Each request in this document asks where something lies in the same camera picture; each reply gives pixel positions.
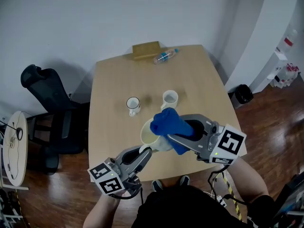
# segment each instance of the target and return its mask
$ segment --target mug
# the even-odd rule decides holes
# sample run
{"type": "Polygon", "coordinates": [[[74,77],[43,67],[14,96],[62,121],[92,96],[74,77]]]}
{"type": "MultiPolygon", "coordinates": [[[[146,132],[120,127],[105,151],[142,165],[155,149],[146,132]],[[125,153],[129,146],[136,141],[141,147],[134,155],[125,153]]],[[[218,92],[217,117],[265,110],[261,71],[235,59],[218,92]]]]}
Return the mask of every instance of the mug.
{"type": "Polygon", "coordinates": [[[163,136],[157,136],[150,130],[150,123],[153,121],[153,118],[148,120],[141,130],[141,141],[143,143],[142,147],[139,149],[141,153],[145,148],[151,147],[152,150],[157,151],[169,151],[172,149],[172,146],[163,136]]]}
{"type": "Polygon", "coordinates": [[[168,107],[175,108],[177,106],[177,101],[179,99],[179,95],[174,90],[167,90],[162,95],[162,106],[161,110],[166,109],[168,107]]]}
{"type": "Polygon", "coordinates": [[[141,103],[137,97],[131,97],[127,100],[127,107],[129,108],[129,115],[135,116],[141,111],[141,103]]]}

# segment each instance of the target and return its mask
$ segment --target table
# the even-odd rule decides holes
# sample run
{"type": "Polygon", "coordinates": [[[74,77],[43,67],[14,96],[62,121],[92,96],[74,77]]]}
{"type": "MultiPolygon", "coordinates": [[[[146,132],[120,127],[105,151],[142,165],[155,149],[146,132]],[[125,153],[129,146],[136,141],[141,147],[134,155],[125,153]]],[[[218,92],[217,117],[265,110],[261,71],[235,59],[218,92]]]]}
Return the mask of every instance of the table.
{"type": "Polygon", "coordinates": [[[23,112],[15,112],[10,118],[8,125],[13,128],[20,127],[23,130],[23,136],[21,140],[18,141],[16,131],[7,126],[3,141],[3,164],[5,172],[11,184],[20,186],[25,176],[28,159],[28,124],[23,112]]]}
{"type": "MultiPolygon", "coordinates": [[[[113,57],[96,64],[89,117],[90,168],[123,149],[140,145],[143,124],[160,112],[162,94],[172,89],[179,94],[176,111],[203,114],[221,125],[240,129],[237,116],[219,75],[201,45],[177,47],[167,62],[152,59],[133,61],[132,55],[113,57]],[[126,101],[136,96],[141,111],[129,116],[126,101]]],[[[246,154],[246,147],[240,155],[246,154]]],[[[142,172],[141,181],[181,176],[216,166],[196,161],[194,152],[179,156],[175,151],[157,152],[142,172]]]]}

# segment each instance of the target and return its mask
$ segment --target plastic water bottle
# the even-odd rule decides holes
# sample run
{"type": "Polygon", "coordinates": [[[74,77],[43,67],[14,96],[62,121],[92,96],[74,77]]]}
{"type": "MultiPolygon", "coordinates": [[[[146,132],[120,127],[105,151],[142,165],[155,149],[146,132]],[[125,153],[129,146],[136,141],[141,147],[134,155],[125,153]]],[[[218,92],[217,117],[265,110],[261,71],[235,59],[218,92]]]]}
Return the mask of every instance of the plastic water bottle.
{"type": "Polygon", "coordinates": [[[179,50],[178,49],[170,49],[167,50],[160,55],[154,58],[154,63],[159,64],[161,62],[167,61],[169,58],[173,57],[179,50]]]}

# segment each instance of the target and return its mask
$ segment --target blue towel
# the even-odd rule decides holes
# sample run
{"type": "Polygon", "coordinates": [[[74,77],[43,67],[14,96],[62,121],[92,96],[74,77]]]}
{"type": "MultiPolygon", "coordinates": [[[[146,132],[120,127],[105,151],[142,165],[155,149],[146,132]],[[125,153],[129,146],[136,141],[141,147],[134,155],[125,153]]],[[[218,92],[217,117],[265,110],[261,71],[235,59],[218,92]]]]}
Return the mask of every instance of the blue towel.
{"type": "Polygon", "coordinates": [[[156,114],[150,124],[150,129],[155,135],[165,137],[179,155],[184,154],[189,149],[170,140],[167,135],[194,135],[193,128],[182,120],[173,108],[166,108],[161,113],[156,114]]]}

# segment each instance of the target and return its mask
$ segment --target trash can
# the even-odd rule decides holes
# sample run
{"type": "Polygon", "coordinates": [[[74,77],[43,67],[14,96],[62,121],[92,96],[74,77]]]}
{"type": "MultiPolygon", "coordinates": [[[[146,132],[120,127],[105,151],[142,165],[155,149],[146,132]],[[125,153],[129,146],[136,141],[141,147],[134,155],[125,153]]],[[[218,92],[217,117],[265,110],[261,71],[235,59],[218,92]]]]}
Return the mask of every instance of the trash can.
{"type": "Polygon", "coordinates": [[[253,99],[253,94],[247,85],[239,85],[233,93],[231,103],[235,109],[253,99]]]}

